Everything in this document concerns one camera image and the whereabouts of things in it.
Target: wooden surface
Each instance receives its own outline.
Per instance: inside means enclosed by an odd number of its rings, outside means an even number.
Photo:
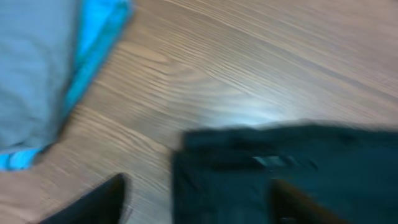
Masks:
[[[122,41],[37,176],[47,212],[113,172],[129,223],[170,223],[183,130],[331,119],[398,124],[394,0],[137,0]]]

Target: gray cloth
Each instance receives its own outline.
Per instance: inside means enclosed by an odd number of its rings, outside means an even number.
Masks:
[[[77,18],[77,0],[0,1],[0,153],[56,139]]]

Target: dark green cloth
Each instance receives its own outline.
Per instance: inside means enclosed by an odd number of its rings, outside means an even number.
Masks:
[[[193,131],[172,160],[174,223],[272,223],[284,179],[350,223],[398,223],[398,133],[334,126]]]

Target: blue cloth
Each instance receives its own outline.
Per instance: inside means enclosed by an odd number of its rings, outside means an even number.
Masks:
[[[64,119],[84,95],[105,58],[132,16],[128,0],[84,0],[72,83],[65,97]],[[30,149],[0,155],[0,170],[22,170],[32,166],[42,151]]]

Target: blurry dark object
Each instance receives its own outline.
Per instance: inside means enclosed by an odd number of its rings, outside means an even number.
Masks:
[[[172,161],[174,223],[398,223],[397,159],[394,131],[186,133]]]
[[[118,174],[80,197],[67,208],[52,215],[41,224],[122,224],[128,218],[124,206],[128,179]]]

